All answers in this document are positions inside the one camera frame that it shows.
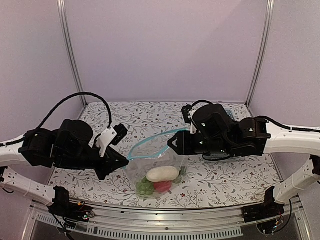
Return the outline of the white toy radish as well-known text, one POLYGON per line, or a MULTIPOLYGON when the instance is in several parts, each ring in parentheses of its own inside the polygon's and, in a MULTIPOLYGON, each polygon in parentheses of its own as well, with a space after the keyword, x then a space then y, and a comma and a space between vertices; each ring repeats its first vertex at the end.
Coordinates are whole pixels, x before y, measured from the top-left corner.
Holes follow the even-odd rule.
POLYGON ((161 166, 149 170, 146 179, 152 183, 173 181, 179 176, 179 171, 174 166, 161 166))

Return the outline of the clear zip top bag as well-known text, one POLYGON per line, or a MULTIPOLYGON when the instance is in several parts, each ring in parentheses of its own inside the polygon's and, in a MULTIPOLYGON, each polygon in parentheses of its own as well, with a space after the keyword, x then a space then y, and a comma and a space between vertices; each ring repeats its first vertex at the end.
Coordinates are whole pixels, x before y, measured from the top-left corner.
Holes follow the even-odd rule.
POLYGON ((162 132, 148 137, 130 150, 127 159, 129 164, 124 168, 124 172, 129 179, 135 194, 142 199, 154 199, 163 194, 171 193, 186 178, 188 172, 188 158, 184 155, 176 154, 169 146, 168 140, 177 132, 185 131, 185 128, 178 128, 162 132), (147 172, 153 168, 173 166, 179 171, 179 176, 172 180, 171 189, 164 193, 158 193, 154 190, 153 195, 143 196, 136 193, 136 184, 142 178, 146 177, 147 172))

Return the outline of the green toy grapes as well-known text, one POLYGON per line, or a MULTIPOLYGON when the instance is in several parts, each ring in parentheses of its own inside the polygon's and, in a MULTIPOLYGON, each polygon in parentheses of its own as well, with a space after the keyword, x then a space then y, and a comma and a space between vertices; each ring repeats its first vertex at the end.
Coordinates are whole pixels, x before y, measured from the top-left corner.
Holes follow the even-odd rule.
POLYGON ((155 191, 154 184, 146 177, 136 183, 136 193, 141 196, 152 196, 155 191))

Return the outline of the red toy tomato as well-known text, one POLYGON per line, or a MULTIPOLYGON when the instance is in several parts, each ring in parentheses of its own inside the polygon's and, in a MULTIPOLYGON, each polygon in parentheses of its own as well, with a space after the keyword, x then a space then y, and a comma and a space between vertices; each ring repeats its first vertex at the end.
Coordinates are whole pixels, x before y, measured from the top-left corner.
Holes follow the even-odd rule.
POLYGON ((171 181, 154 182, 153 187, 157 193, 165 193, 171 189, 172 182, 171 181))

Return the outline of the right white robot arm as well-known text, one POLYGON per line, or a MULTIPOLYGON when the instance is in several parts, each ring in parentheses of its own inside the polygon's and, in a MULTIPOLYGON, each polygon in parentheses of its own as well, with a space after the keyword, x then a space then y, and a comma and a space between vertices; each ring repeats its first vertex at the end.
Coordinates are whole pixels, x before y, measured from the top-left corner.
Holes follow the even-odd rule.
POLYGON ((264 193, 258 213, 269 218, 292 197, 320 180, 320 131, 288 126, 267 116, 233 120, 221 104, 202 100, 182 108, 189 130, 178 131, 168 146, 180 156, 201 155, 209 161, 274 153, 308 154, 305 164, 285 181, 264 193))

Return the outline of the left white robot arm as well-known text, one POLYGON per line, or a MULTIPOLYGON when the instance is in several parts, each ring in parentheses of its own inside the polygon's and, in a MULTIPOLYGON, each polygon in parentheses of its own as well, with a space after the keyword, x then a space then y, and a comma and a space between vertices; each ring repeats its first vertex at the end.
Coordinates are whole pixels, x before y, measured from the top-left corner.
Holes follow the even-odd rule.
POLYGON ((100 181, 129 164, 129 160, 112 148, 126 135, 123 124, 109 127, 90 145, 93 130, 82 120, 63 121, 59 129, 44 128, 28 131, 12 142, 0 145, 0 187, 23 194, 45 206, 54 205, 63 216, 74 213, 69 192, 63 187, 52 187, 31 180, 11 167, 27 164, 32 167, 65 170, 93 170, 100 181))

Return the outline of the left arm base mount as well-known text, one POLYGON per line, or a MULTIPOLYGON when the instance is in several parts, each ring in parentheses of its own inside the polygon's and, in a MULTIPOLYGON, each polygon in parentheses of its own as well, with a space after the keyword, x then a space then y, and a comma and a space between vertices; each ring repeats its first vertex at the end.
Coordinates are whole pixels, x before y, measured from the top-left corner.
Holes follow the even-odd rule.
POLYGON ((95 213, 91 206, 86 205, 85 201, 70 202, 70 194, 64 187, 55 186, 53 190, 53 204, 48 206, 48 212, 62 228, 64 235, 69 240, 73 240, 74 238, 67 227, 75 228, 78 222, 87 223, 95 216, 95 213))

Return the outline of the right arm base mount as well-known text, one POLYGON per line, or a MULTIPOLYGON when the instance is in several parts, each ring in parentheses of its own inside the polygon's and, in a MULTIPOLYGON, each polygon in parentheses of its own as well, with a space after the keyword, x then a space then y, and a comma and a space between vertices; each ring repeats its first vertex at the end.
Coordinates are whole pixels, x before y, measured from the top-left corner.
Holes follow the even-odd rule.
POLYGON ((264 236, 273 235, 275 233, 281 232, 286 228, 286 226, 289 224, 292 218, 293 206, 291 200, 289 200, 289 217, 286 223, 282 226, 282 228, 279 228, 280 221, 284 220, 285 205, 276 203, 274 191, 275 187, 270 187, 265 191, 264 201, 262 203, 244 206, 241 208, 241 214, 245 223, 256 222, 272 217, 275 218, 275 220, 259 223, 256 225, 259 232, 264 236))

